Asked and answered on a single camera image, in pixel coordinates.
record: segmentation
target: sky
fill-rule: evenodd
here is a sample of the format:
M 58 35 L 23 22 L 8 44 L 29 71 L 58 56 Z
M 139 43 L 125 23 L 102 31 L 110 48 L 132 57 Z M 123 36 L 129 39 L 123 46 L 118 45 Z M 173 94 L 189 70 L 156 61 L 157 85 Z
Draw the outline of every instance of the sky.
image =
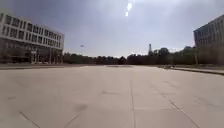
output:
M 147 54 L 193 46 L 193 30 L 224 14 L 224 0 L 1 0 L 0 11 L 65 34 L 65 52 Z

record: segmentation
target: distant building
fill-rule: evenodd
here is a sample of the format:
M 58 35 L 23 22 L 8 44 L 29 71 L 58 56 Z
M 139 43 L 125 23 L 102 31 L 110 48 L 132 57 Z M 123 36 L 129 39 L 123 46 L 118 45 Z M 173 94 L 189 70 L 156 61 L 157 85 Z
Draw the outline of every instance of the distant building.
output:
M 194 31 L 199 63 L 224 64 L 224 15 Z
M 152 52 L 152 44 L 149 44 L 149 51 L 148 51 L 148 55 Z
M 62 63 L 64 34 L 0 13 L 0 63 Z

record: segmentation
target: ground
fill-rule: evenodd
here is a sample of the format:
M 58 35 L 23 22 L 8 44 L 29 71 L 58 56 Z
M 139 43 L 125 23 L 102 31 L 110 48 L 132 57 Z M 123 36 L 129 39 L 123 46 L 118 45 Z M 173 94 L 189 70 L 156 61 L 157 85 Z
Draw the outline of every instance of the ground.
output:
M 0 128 L 223 128 L 223 83 L 143 66 L 0 70 Z

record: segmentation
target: paved plaza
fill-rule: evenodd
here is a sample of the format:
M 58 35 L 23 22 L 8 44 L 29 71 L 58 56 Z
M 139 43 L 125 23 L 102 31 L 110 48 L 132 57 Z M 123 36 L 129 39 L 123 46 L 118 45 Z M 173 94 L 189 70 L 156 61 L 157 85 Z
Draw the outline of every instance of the paved plaza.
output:
M 156 67 L 0 70 L 0 128 L 223 128 L 224 76 Z

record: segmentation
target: curb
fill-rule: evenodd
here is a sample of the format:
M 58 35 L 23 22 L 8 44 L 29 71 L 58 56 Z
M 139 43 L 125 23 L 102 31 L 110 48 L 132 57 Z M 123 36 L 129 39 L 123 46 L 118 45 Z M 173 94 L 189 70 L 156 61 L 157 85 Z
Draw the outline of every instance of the curb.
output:
M 206 73 L 206 74 L 214 74 L 214 75 L 222 75 L 224 76 L 224 73 L 221 72 L 213 72 L 213 71 L 202 71 L 202 70 L 191 70 L 191 69 L 177 69 L 177 68 L 171 68 L 172 70 L 179 70 L 179 71 L 188 71 L 188 72 L 197 72 L 197 73 Z
M 49 69 L 49 68 L 72 68 L 72 67 L 83 67 L 83 66 L 0 67 L 0 70 Z

